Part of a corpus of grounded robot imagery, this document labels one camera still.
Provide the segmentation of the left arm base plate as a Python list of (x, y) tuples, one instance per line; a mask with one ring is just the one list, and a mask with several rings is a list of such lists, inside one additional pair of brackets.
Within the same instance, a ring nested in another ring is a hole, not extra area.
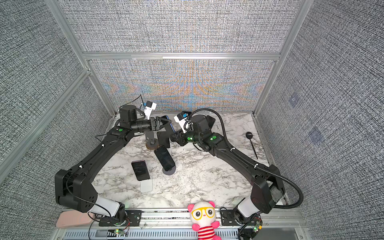
[(110, 219), (109, 216), (103, 217), (100, 222), (100, 227), (138, 227), (142, 218), (141, 210), (125, 210), (123, 214), (119, 211), (116, 216)]

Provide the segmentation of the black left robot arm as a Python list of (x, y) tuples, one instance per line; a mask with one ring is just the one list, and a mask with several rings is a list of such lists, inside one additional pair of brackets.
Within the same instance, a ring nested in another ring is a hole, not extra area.
[(100, 215), (102, 223), (112, 225), (125, 223), (125, 205), (100, 196), (92, 185), (93, 180), (136, 133), (156, 132), (171, 124), (167, 118), (148, 118), (133, 105), (123, 106), (119, 112), (120, 119), (91, 153), (69, 170), (60, 170), (55, 175), (57, 204), (81, 213)]

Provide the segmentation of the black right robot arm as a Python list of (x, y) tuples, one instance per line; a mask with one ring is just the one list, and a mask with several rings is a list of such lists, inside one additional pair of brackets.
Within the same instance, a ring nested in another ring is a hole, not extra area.
[(251, 195), (234, 208), (234, 218), (243, 225), (255, 213), (268, 214), (275, 208), (285, 194), (279, 169), (252, 160), (236, 149), (224, 136), (212, 131), (215, 119), (210, 116), (195, 115), (191, 125), (187, 124), (188, 113), (182, 112), (174, 117), (180, 130), (170, 134), (171, 141), (184, 146), (192, 143), (199, 150), (210, 153), (236, 169), (252, 185)]

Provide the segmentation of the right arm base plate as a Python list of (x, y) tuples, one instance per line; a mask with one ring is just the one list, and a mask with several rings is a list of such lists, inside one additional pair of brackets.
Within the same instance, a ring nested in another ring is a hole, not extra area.
[(249, 225), (262, 225), (263, 222), (260, 215), (256, 215), (253, 218), (243, 217), (234, 209), (220, 208), (219, 213), (222, 226), (243, 226), (247, 223)]

